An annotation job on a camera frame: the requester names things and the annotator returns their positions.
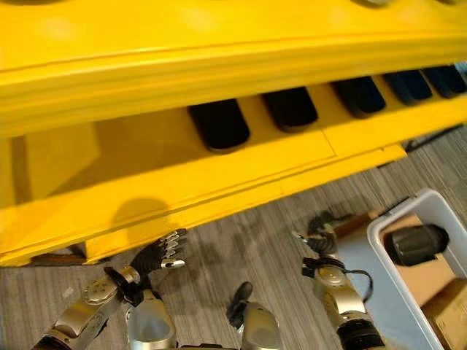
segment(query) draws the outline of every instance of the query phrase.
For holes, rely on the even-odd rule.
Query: black cable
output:
[[[355,273],[355,274],[359,274],[359,275],[365,275],[365,276],[368,277],[368,280],[369,280],[370,284],[368,286],[368,290],[365,293],[365,297],[363,298],[363,302],[366,303],[371,298],[371,296],[373,295],[373,278],[371,277],[371,275],[368,272],[366,272],[365,270],[346,270],[346,269],[343,268],[342,272],[344,272],[344,273]]]

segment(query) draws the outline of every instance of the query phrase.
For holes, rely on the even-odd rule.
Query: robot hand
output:
[[[105,268],[106,276],[86,287],[81,298],[65,310],[32,350],[85,349],[122,302],[135,307],[143,302],[145,289],[150,289],[150,272],[185,265],[178,258],[185,241],[186,230],[176,230],[143,248],[121,271]]]
[[[293,235],[319,256],[317,259],[305,257],[301,273],[314,279],[314,293],[323,303],[344,350],[386,349],[365,308],[365,302],[373,290],[371,276],[362,270],[349,271],[345,268],[337,258],[337,238],[333,232],[310,238]],[[369,277],[370,286],[363,299],[347,278],[348,273],[361,273]]]

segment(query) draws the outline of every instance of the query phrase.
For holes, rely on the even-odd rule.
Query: white plastic bin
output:
[[[443,255],[454,274],[467,279],[467,231],[442,196],[429,189],[374,220],[366,235],[355,232],[340,240],[339,258],[346,268],[364,269],[373,277],[374,293],[366,305],[389,343],[402,349],[443,350],[379,239],[379,233],[389,224],[413,213],[424,224],[435,224],[447,231],[450,241]],[[352,281],[361,295],[368,288],[368,280]]]

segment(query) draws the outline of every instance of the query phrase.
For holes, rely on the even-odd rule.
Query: black container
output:
[[[386,107],[378,87],[371,77],[340,80],[332,83],[334,90],[356,118],[368,118]]]
[[[250,129],[236,100],[189,106],[188,111],[210,151],[232,152],[250,137]]]
[[[387,73],[383,77],[398,99],[408,106],[418,104],[433,95],[418,70]]]
[[[305,87],[264,93],[262,96],[277,127],[286,133],[302,131],[318,118]]]

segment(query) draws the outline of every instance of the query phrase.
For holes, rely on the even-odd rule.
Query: yellow panel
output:
[[[126,227],[114,233],[108,233],[86,241],[88,263],[95,263],[104,257],[123,252],[135,246],[148,244],[166,235],[171,230],[201,225],[357,171],[402,158],[404,155],[404,150],[395,145],[347,159],[338,159],[299,174],[261,184],[243,192],[234,193],[150,221],[141,222],[138,225]]]
[[[22,1],[0,2],[0,136],[467,58],[467,4],[437,0]]]
[[[436,93],[419,106],[397,100],[381,76],[375,77],[385,109],[368,119],[356,119],[330,85],[309,88],[320,113],[319,124],[337,155],[353,155],[467,121],[467,95],[447,100]]]
[[[27,135],[26,174],[12,181],[28,191],[0,209],[0,253],[50,251],[334,156],[317,125],[286,134],[259,97],[239,104],[252,135],[229,155],[204,149],[186,109]]]

